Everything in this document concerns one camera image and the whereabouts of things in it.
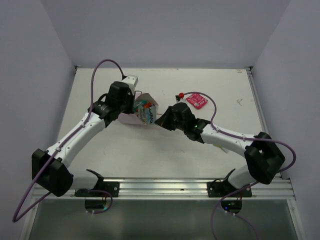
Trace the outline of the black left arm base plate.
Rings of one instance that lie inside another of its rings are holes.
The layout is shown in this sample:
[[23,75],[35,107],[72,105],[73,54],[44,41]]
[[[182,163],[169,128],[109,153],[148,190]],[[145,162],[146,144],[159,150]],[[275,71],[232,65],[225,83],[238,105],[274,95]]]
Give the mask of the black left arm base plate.
[[93,189],[88,190],[89,197],[107,197],[105,192],[108,192],[112,197],[119,196],[120,183],[118,181],[101,181],[98,182]]

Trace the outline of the green red candy packet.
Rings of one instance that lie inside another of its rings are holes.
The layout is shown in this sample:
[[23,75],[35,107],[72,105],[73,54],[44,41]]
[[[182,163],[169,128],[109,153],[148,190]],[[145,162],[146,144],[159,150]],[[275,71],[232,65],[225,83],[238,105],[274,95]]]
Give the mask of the green red candy packet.
[[133,104],[133,112],[134,113],[138,113],[139,112],[139,109],[142,108],[145,104],[145,101],[144,100],[137,100],[134,102]]

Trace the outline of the yellow green snack packet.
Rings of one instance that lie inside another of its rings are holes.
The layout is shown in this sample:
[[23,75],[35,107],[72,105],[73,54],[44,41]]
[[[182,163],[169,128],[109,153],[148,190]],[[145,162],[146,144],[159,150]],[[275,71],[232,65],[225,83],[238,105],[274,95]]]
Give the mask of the yellow green snack packet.
[[226,148],[222,147],[221,145],[214,144],[214,146],[215,146],[216,148],[221,149],[221,150],[222,150],[224,153],[226,153],[226,154],[229,152],[229,150],[228,150],[228,149],[226,149]]

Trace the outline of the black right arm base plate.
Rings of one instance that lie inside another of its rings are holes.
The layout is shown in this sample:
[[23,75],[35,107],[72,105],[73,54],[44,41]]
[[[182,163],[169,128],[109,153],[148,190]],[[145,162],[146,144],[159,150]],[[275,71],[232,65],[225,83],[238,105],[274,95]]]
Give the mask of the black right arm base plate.
[[[227,180],[215,179],[206,183],[207,194],[209,198],[222,198],[227,194],[238,190],[232,186]],[[231,197],[237,198],[239,196],[250,198],[253,196],[251,188],[244,189],[238,193],[234,193]]]

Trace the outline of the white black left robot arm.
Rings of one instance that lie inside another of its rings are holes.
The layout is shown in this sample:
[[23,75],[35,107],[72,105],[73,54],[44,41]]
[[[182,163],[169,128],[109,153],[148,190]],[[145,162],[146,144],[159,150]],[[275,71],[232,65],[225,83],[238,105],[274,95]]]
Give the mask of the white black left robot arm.
[[127,76],[110,85],[108,93],[92,103],[80,122],[60,141],[47,150],[37,149],[31,156],[32,181],[60,197],[69,190],[86,189],[92,196],[103,193],[103,177],[87,169],[70,172],[77,154],[120,114],[130,114],[135,100],[138,78]]

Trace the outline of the pink snack packet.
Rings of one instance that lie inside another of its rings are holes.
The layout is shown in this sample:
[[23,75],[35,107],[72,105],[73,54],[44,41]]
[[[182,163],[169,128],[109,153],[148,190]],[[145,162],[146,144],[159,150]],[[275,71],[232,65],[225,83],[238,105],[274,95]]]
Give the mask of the pink snack packet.
[[197,110],[200,110],[208,103],[208,100],[198,93],[192,93],[185,100]]

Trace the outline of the orange fruit candy packet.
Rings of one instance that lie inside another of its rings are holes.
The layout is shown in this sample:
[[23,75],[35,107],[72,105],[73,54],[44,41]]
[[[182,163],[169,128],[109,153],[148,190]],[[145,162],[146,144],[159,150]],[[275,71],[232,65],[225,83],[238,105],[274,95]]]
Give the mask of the orange fruit candy packet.
[[150,108],[150,107],[152,107],[152,106],[153,106],[153,103],[150,102],[150,101],[146,101],[146,102],[143,104],[143,107],[144,107],[144,108]]

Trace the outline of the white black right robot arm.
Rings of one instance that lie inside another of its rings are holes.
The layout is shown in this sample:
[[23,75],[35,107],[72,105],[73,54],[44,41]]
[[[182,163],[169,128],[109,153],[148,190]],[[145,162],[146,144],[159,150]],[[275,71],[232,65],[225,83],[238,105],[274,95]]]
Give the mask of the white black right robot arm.
[[192,141],[222,147],[245,159],[244,166],[231,170],[223,180],[209,183],[208,187],[220,197],[235,196],[241,188],[255,182],[270,184],[285,162],[285,156],[267,133],[241,138],[223,134],[208,120],[195,117],[183,102],[169,106],[155,124],[169,131],[181,130]]

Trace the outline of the lilac paper bag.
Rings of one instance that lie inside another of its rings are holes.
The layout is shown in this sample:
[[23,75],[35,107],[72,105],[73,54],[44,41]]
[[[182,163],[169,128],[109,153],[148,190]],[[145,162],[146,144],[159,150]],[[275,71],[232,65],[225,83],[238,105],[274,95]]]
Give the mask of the lilac paper bag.
[[[142,101],[144,100],[145,102],[151,102],[153,105],[157,106],[157,118],[160,118],[162,116],[162,113],[159,113],[159,105],[156,102],[156,100],[149,94],[149,93],[137,93],[135,96],[135,101]],[[124,114],[121,113],[118,117],[118,120],[122,124],[127,124],[127,125],[148,125],[148,124],[143,124],[139,117],[138,117],[138,112],[134,113],[132,110],[132,113],[130,114]]]

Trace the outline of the silver blue snack packet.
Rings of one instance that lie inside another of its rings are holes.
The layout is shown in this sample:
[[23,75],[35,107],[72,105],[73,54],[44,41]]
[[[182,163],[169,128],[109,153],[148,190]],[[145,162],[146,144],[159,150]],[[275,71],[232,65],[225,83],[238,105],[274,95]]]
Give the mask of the silver blue snack packet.
[[139,107],[138,108],[138,118],[145,125],[153,125],[157,120],[157,110],[156,105],[151,105],[150,107]]

